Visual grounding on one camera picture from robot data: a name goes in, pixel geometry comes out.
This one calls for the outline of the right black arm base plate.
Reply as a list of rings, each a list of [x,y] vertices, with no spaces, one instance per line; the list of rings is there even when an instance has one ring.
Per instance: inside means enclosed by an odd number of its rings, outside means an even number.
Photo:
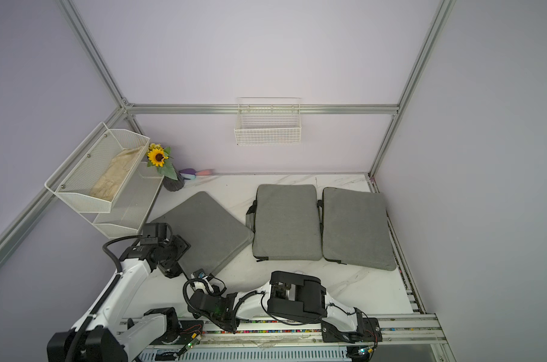
[[[377,318],[362,318],[362,327],[355,331],[341,331],[333,324],[323,321],[321,323],[323,342],[372,342],[379,343],[383,341],[380,324]]]

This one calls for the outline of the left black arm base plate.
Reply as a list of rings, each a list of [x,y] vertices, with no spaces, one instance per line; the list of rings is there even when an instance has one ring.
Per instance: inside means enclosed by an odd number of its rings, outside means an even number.
[[[200,335],[203,332],[202,321],[180,321],[177,330],[169,330],[158,339],[153,345],[185,345],[193,339],[193,335]]]

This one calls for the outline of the artificial sunflower bouquet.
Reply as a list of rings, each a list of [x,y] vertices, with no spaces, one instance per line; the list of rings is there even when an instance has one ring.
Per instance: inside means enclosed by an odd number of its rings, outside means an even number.
[[[172,149],[169,146],[151,143],[147,152],[148,167],[154,167],[165,178],[177,180],[178,172],[172,164],[171,154]]]

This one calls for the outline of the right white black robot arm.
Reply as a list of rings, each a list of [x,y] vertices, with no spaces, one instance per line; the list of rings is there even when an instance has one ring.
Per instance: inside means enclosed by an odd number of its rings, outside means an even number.
[[[182,288],[193,317],[207,318],[229,333],[236,333],[243,321],[260,317],[287,327],[318,324],[343,342],[358,342],[371,332],[363,311],[338,302],[314,276],[274,271],[268,282],[253,291],[225,291],[210,284],[209,276],[189,279]]]

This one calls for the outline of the upper white mesh shelf basket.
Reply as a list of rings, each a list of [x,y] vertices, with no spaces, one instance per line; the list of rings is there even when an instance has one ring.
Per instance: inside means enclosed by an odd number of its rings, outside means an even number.
[[[127,129],[98,125],[85,139],[85,146],[78,146],[78,155],[71,155],[45,182],[45,188],[79,214],[110,213],[120,193],[136,171],[148,151],[150,138]],[[143,146],[144,150],[122,183],[113,201],[97,199],[90,190],[104,174],[112,158],[124,149]]]

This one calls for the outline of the aluminium frame rails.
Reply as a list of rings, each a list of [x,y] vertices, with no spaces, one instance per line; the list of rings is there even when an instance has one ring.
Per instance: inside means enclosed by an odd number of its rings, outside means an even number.
[[[0,237],[110,115],[179,168],[372,168],[439,1],[75,1],[119,95],[56,1],[0,1]]]

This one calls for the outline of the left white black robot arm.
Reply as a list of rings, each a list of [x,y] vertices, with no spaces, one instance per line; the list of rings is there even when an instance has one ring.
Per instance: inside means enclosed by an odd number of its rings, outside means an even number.
[[[167,278],[182,273],[179,261],[190,244],[166,223],[148,223],[121,256],[102,250],[116,271],[89,311],[70,330],[55,333],[47,344],[50,361],[134,361],[157,339],[172,342],[182,332],[172,307],[150,309],[137,322],[121,322],[140,286],[154,270]]]

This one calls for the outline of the lower white mesh shelf basket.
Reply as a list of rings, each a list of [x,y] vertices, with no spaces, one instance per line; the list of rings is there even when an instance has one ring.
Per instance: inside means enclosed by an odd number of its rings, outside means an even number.
[[[159,194],[163,176],[145,162],[139,164],[112,211],[98,214],[92,225],[109,239],[137,235]]]

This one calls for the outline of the grey laptop bag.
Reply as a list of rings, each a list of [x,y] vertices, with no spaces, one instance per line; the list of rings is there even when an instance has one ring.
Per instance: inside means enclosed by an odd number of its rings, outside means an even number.
[[[201,269],[207,275],[217,275],[254,240],[254,232],[207,192],[196,193],[152,221],[169,224],[190,244],[178,261],[188,276]]]
[[[324,259],[388,272],[397,269],[382,194],[327,187],[321,202]]]
[[[252,254],[259,261],[318,261],[323,257],[313,185],[260,185],[246,213],[246,226],[254,233]]]

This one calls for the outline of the pastel toy mushrooms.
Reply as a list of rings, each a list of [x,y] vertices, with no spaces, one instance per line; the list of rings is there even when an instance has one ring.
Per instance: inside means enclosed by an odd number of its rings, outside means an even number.
[[[180,175],[184,179],[196,179],[198,176],[211,176],[213,175],[213,170],[195,170],[193,168],[186,168],[179,171]]]

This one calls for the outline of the beige cloth in basket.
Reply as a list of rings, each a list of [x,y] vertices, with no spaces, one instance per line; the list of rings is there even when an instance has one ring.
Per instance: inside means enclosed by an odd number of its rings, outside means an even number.
[[[140,154],[143,150],[143,146],[134,149],[124,149],[118,155],[114,156],[107,170],[90,190],[89,195],[107,202],[113,201],[132,169],[133,164],[141,158]]]

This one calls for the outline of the white mesh shelf basket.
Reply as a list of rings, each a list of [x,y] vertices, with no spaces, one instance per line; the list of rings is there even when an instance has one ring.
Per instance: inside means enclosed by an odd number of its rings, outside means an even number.
[[[45,182],[45,188],[79,214],[110,213],[120,193],[136,171],[148,151],[150,138],[127,129],[98,125],[85,139],[85,146],[78,146],[78,155],[71,155]],[[90,190],[104,174],[112,158],[124,149],[143,146],[144,150],[122,183],[113,201],[97,199]]]
[[[112,211],[98,214],[92,225],[109,239],[137,235],[159,194],[163,176],[145,162],[139,164]]]

